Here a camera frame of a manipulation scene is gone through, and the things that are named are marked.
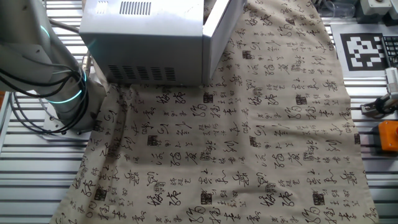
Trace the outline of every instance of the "orange object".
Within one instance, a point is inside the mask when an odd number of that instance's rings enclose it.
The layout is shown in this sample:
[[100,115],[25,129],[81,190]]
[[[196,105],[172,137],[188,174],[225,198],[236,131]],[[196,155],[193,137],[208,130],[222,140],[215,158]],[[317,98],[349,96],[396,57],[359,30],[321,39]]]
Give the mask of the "orange object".
[[381,148],[398,151],[398,121],[384,121],[379,124]]
[[4,100],[4,94],[6,94],[6,92],[0,91],[0,108],[1,108],[1,105],[2,105],[2,101]]

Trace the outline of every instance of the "cloth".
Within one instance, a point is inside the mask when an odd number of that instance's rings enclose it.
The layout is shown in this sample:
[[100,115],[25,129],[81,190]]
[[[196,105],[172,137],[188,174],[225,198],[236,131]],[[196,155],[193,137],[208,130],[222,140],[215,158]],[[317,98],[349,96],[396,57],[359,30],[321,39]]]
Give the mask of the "cloth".
[[249,0],[211,85],[110,86],[51,223],[377,223],[359,144],[311,2]]

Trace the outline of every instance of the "gray metal box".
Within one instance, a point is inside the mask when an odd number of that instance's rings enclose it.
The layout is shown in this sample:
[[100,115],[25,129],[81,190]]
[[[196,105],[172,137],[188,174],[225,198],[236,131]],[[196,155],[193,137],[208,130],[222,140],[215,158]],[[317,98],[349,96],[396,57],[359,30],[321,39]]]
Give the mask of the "gray metal box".
[[80,36],[109,82],[207,84],[247,0],[87,0]]

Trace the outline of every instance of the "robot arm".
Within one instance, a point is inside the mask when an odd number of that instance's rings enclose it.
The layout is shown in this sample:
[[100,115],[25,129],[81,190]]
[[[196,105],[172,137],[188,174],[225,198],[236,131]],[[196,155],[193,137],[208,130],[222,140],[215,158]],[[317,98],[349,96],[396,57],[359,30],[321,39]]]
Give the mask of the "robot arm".
[[90,131],[105,96],[55,35],[38,0],[0,0],[0,90],[45,98],[54,107],[65,127],[40,133]]

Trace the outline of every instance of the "ventilation grille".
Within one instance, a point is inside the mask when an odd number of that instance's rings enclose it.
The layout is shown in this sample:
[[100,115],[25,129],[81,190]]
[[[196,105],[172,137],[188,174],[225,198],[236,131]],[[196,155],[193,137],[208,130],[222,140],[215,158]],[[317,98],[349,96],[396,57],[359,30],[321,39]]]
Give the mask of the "ventilation grille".
[[129,2],[124,1],[120,5],[120,14],[124,15],[150,15],[151,2]]
[[151,67],[150,70],[152,72],[152,77],[154,78],[154,80],[163,80],[162,71],[159,67]]
[[98,1],[97,7],[96,7],[96,13],[97,14],[105,14],[107,7],[108,7],[107,1]]
[[149,75],[146,67],[137,67],[138,75],[142,80],[149,80]]
[[174,68],[164,68],[167,81],[175,81],[175,70]]
[[392,69],[391,73],[392,73],[392,79],[394,80],[394,84],[396,85],[396,90],[398,90],[398,80],[397,80],[398,74],[396,74],[396,69],[395,68]]
[[111,73],[112,73],[114,78],[123,79],[122,73],[120,72],[118,66],[116,66],[116,65],[108,65],[108,67],[111,70]]
[[123,70],[128,79],[137,79],[131,66],[123,66]]
[[115,79],[123,80],[154,80],[154,81],[177,81],[174,68],[160,68],[160,67],[132,67],[123,65],[108,65],[109,71]]

